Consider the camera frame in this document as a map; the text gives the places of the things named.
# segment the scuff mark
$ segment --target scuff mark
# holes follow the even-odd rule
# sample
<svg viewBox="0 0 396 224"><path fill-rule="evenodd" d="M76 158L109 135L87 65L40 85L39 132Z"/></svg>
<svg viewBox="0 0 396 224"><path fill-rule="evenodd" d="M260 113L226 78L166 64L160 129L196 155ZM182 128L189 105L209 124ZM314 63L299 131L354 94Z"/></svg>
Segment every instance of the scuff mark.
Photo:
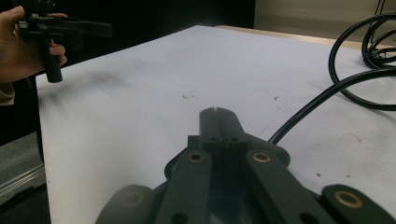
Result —
<svg viewBox="0 0 396 224"><path fill-rule="evenodd" d="M358 139L359 142L361 142L361 140L362 140L361 138L359 138L359 137L358 137L356 134L354 134L354 133L351 133L351 134L352 134L353 136L355 136L355 137Z"/></svg>
<svg viewBox="0 0 396 224"><path fill-rule="evenodd" d="M260 136L262 136L262 134L265 132L265 130L267 130L268 129L268 127L265 127L263 130L262 130L262 132L259 134L259 137Z"/></svg>
<svg viewBox="0 0 396 224"><path fill-rule="evenodd" d="M254 90L254 92L259 92L259 91L263 91L263 92L265 92L265 93L268 93L268 91L266 91L266 90L261 90L261 89L253 89Z"/></svg>

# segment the black handle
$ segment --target black handle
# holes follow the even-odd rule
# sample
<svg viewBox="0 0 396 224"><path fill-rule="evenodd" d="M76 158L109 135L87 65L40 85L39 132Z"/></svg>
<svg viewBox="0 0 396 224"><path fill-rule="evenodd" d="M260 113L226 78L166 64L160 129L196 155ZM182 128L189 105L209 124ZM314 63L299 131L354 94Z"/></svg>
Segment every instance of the black handle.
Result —
<svg viewBox="0 0 396 224"><path fill-rule="evenodd" d="M49 42L40 41L40 51L44 69L47 73L47 80L51 83L61 82L63 78L58 56L50 54Z"/></svg>

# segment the floor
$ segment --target floor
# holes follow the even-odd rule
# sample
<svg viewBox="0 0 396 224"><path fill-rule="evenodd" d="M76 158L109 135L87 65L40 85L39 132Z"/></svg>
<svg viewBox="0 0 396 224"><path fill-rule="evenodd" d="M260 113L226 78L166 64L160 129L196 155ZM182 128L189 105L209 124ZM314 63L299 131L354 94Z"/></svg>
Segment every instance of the floor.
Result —
<svg viewBox="0 0 396 224"><path fill-rule="evenodd" d="M46 177L36 141L35 133L30 133L0 146L2 224L50 223Z"/></svg>

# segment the sleeve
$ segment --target sleeve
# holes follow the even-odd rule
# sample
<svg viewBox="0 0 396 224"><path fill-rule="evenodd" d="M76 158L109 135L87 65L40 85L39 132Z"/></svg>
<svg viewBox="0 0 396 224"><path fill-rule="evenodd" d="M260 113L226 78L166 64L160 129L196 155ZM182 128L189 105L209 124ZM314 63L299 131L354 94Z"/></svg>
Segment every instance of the sleeve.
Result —
<svg viewBox="0 0 396 224"><path fill-rule="evenodd" d="M0 83L0 106L14 105L15 91L11 83Z"/></svg>

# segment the white table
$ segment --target white table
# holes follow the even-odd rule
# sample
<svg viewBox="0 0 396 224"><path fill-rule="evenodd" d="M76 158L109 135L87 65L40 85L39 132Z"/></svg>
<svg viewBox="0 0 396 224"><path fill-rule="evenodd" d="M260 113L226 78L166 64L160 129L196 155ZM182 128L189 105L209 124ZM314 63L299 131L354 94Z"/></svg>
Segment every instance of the white table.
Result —
<svg viewBox="0 0 396 224"><path fill-rule="evenodd" d="M206 108L232 110L246 133L267 140L332 85L330 49L195 26L66 67L58 84L39 77L52 223L93 223L118 189L156 188L188 135L199 134L199 112ZM341 49L339 59L341 77L367 70L358 50ZM383 78L353 90L390 103L393 83ZM365 109L337 94L279 145L308 189L320 193L345 184L396 217L395 127L395 113Z"/></svg>

